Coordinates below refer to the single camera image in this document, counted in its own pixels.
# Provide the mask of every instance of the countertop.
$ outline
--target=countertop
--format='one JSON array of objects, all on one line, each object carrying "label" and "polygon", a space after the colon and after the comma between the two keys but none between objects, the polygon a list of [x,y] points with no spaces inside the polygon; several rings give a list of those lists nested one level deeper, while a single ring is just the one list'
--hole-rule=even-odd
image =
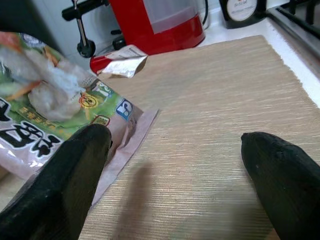
[{"label": "countertop", "polygon": [[[250,36],[264,36],[273,49],[280,55],[284,64],[301,81],[303,88],[319,108],[320,82],[316,74],[314,74],[314,71],[311,70],[307,62],[301,58],[301,55],[293,49],[292,45],[288,43],[288,38],[280,33],[281,31],[273,24],[272,20],[267,18],[251,26],[226,29],[221,21],[220,10],[211,11],[209,19],[211,22],[210,26],[205,29],[206,37],[199,47]],[[11,174],[0,181],[0,210],[6,206],[23,183],[24,180]]]},{"label": "countertop", "polygon": [[289,44],[292,41],[289,35],[281,29],[271,19],[266,18],[256,24],[236,28],[226,29],[222,22],[222,16],[219,9],[210,12],[210,26],[205,30],[205,39],[199,47],[219,42],[232,41],[246,37],[262,35],[267,42],[273,47],[278,55],[297,76],[302,83],[304,90],[307,92],[312,101],[320,108],[320,81],[311,70],[311,66],[298,53],[295,46]]}]

